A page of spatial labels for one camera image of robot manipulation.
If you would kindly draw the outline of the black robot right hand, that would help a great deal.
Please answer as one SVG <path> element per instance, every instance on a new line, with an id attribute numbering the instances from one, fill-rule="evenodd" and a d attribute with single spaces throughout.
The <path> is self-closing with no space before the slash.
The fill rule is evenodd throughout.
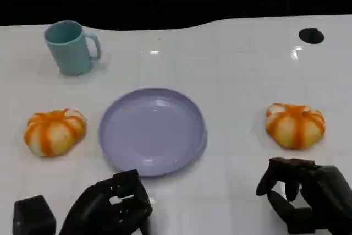
<path id="1" fill-rule="evenodd" d="M 268 198 L 289 234 L 351 234 L 351 188 L 336 166 L 273 157 L 256 195 Z"/>

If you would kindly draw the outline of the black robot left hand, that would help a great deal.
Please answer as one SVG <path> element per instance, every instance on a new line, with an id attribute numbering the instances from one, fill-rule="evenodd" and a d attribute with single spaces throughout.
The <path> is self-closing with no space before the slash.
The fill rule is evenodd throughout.
<path id="1" fill-rule="evenodd" d="M 88 187 L 68 212 L 60 234 L 150 234 L 153 212 L 136 169 Z"/>

